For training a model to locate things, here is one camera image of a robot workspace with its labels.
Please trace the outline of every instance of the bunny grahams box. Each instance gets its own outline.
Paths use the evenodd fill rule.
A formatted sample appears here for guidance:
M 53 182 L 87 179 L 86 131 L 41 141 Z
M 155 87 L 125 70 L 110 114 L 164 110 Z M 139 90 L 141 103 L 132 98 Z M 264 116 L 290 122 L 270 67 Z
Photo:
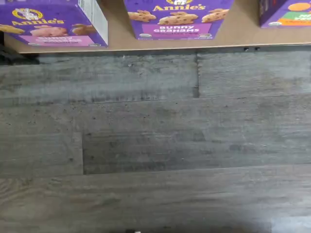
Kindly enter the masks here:
M 107 46 L 96 0 L 0 0 L 0 31 L 33 46 Z
M 311 1 L 260 0 L 262 28 L 311 26 Z
M 233 0 L 124 0 L 139 40 L 214 39 Z

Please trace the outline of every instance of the bunny graham cracker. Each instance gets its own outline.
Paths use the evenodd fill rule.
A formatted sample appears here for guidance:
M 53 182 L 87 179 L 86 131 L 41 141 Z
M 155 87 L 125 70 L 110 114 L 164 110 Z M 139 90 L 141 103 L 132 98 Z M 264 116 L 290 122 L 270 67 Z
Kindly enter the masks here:
M 0 0 L 0 31 L 31 46 L 107 46 L 96 0 Z
M 214 39 L 233 0 L 124 0 L 138 40 Z
M 259 0 L 262 28 L 311 26 L 311 1 Z

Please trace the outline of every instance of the cracker box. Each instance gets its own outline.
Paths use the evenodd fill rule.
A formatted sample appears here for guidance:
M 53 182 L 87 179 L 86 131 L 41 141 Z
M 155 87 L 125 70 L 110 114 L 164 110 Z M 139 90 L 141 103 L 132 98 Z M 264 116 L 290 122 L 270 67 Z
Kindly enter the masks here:
M 0 0 L 0 31 L 33 46 L 107 46 L 96 0 Z
M 260 0 L 262 28 L 311 26 L 311 1 Z
M 139 40 L 213 39 L 233 0 L 124 0 Z

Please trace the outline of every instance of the rabbit illustration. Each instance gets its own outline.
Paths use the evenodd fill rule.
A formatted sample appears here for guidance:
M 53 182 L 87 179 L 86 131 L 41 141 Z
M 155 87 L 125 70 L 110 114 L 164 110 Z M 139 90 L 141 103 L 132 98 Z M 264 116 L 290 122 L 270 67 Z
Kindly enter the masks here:
M 202 18 L 202 23 L 210 23 L 217 20 L 222 20 L 229 13 L 229 9 L 215 9 L 210 11 L 210 14 Z
M 52 37 L 68 35 L 66 28 L 51 27 L 48 25 L 35 26 L 35 28 L 37 29 L 30 31 L 33 36 Z
M 156 19 L 149 11 L 137 10 L 137 12 L 128 12 L 131 20 L 149 23 L 150 20 Z
M 4 24 L 0 24 L 0 31 L 4 33 L 15 33 L 15 34 L 23 34 L 25 32 L 25 30 Z
M 174 5 L 185 5 L 187 0 L 175 0 Z
M 39 17 L 30 12 L 28 8 L 23 10 L 15 9 L 17 12 L 21 13 L 27 20 L 38 20 Z
M 84 24 L 74 24 L 74 29 L 72 29 L 72 32 L 76 35 L 90 35 L 92 33 L 96 33 L 96 29 L 93 25 L 84 25 Z
M 159 25 L 182 25 L 192 24 L 193 20 L 197 19 L 198 16 L 194 14 L 187 14 L 186 12 L 172 12 L 171 15 L 167 16 L 159 21 Z

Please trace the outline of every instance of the wood grain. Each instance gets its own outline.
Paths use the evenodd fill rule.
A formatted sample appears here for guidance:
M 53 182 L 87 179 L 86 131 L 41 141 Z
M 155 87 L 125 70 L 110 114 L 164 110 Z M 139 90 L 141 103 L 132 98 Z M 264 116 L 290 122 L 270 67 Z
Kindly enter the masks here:
M 0 230 L 270 233 L 307 217 L 311 166 L 0 180 Z
M 307 51 L 200 53 L 200 96 L 310 93 L 310 61 Z
M 0 131 L 82 132 L 86 174 L 303 164 L 310 103 L 292 95 L 5 108 Z
M 0 177 L 83 174 L 80 133 L 0 135 Z
M 1 69 L 0 107 L 198 95 L 195 54 L 57 56 L 40 61 L 40 65 Z

